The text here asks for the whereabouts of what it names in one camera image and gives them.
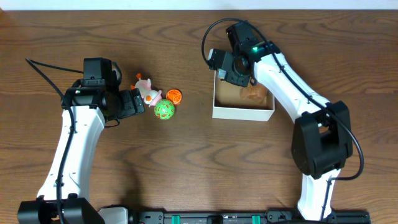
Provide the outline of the grey and yellow toy truck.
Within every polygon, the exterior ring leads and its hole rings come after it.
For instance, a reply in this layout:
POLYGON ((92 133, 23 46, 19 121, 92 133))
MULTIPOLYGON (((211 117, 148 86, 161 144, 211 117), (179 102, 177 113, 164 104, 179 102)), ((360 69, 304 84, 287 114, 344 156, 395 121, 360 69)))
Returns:
POLYGON ((216 75, 220 80, 224 80, 227 74, 228 74, 227 71, 223 69, 217 69, 216 71, 216 75))

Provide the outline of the pink and white duck toy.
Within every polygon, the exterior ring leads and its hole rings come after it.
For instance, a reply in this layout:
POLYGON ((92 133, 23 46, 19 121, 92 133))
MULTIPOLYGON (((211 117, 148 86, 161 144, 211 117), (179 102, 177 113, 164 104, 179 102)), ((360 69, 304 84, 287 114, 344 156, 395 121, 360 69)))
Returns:
POLYGON ((162 91, 152 89, 152 82, 150 78, 146 80, 142 79, 142 75, 140 73, 138 73, 136 77, 138 81, 134 85, 131 85, 131 89, 139 89, 144 103, 149 107, 155 106, 162 99, 162 91))

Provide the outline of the brown plush teddy bear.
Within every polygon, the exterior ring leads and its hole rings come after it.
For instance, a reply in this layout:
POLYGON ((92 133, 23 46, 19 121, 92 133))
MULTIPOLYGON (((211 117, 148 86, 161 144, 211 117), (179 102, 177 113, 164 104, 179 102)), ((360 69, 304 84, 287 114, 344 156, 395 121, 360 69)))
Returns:
POLYGON ((242 100, 251 100, 256 103, 263 103, 266 100, 268 89, 262 85, 248 85, 240 90, 240 98, 242 100))

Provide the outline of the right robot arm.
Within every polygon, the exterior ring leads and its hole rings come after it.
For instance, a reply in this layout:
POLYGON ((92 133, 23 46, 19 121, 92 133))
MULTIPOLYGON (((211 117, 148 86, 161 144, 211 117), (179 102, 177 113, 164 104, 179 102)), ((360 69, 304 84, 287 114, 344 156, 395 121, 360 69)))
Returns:
POLYGON ((217 78, 234 85, 242 101, 261 105, 267 94, 288 112, 294 130, 291 153, 302 172, 299 215, 308 221, 333 218, 331 196, 335 181, 353 148, 348 107, 330 103, 293 71, 280 49, 247 21, 232 18, 226 29, 232 50, 211 49, 204 58, 217 78))

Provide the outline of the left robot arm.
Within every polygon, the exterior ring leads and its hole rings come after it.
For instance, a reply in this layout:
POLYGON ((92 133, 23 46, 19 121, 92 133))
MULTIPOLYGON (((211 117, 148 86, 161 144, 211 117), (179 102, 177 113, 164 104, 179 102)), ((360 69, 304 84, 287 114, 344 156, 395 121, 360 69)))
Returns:
POLYGON ((62 101, 62 132, 49 174, 37 198, 23 201, 19 223, 134 223, 124 205, 96 210, 90 204, 90 174, 96 145, 108 121, 144 112, 141 90, 119 90, 103 79, 77 80, 62 101))

